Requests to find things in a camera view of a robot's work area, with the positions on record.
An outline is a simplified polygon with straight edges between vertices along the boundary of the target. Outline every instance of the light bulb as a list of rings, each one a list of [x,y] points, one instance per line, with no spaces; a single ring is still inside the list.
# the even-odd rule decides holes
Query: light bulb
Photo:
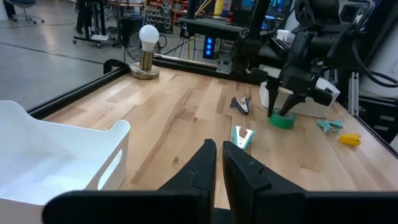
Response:
[[[155,44],[159,41],[159,32],[154,26],[145,25],[139,30],[139,38],[141,39],[142,50],[153,52]]]

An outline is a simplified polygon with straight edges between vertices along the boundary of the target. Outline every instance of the yellow object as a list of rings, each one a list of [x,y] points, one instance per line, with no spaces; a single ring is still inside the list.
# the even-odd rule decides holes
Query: yellow object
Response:
[[[214,15],[221,15],[223,13],[224,0],[216,0],[216,5],[214,6]]]
[[[203,10],[205,10],[206,7],[207,7],[207,5],[209,5],[212,1],[213,1],[213,0],[208,0],[207,2],[205,2],[204,5],[203,5],[203,7],[200,7],[200,8],[197,10],[197,13],[195,14],[195,16],[198,16],[199,13],[201,13]]]
[[[361,137],[360,134],[342,134],[340,142],[350,146],[358,146],[361,144]]]

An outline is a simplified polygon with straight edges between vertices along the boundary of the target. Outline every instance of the white cup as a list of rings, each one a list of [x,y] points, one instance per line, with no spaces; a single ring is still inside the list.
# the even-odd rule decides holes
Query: white cup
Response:
[[[286,41],[290,32],[288,30],[278,30],[276,34],[276,39]]]

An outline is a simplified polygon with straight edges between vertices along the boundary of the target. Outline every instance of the green masking tape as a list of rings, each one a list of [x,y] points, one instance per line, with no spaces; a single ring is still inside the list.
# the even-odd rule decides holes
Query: green masking tape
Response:
[[[294,126],[294,122],[296,121],[296,115],[287,112],[285,116],[280,116],[278,112],[280,109],[274,109],[272,111],[272,115],[269,118],[270,124],[283,129],[291,129]]]

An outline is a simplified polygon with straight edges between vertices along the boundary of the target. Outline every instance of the white object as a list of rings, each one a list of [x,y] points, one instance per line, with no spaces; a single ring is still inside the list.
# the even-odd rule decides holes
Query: white object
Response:
[[[109,36],[94,34],[94,35],[91,36],[91,39],[92,40],[98,40],[98,41],[107,41],[109,39]]]
[[[288,30],[278,30],[276,34],[276,39],[286,41],[289,37],[290,32]]]
[[[139,38],[142,43],[142,50],[153,52],[155,44],[159,41],[159,32],[152,25],[145,25],[139,30]]]
[[[0,223],[40,224],[43,206],[71,190],[117,190],[130,125],[107,131],[40,121],[0,101]]]
[[[324,80],[323,78],[318,79],[317,87],[322,90],[328,88],[329,90],[332,91],[332,101],[329,106],[320,105],[319,103],[314,102],[312,98],[307,97],[305,99],[305,103],[297,104],[290,110],[290,112],[307,115],[307,116],[313,116],[316,118],[326,117],[329,112],[330,106],[335,102],[337,96],[340,94],[340,91],[336,87],[334,87],[330,82]],[[279,94],[278,97],[276,98],[274,108],[282,108],[287,97],[291,93],[292,92],[289,90],[286,90],[284,88],[279,88]],[[261,99],[261,104],[266,108],[268,108],[269,100],[268,100],[268,90],[266,89],[266,82],[263,82],[260,85],[260,99]]]

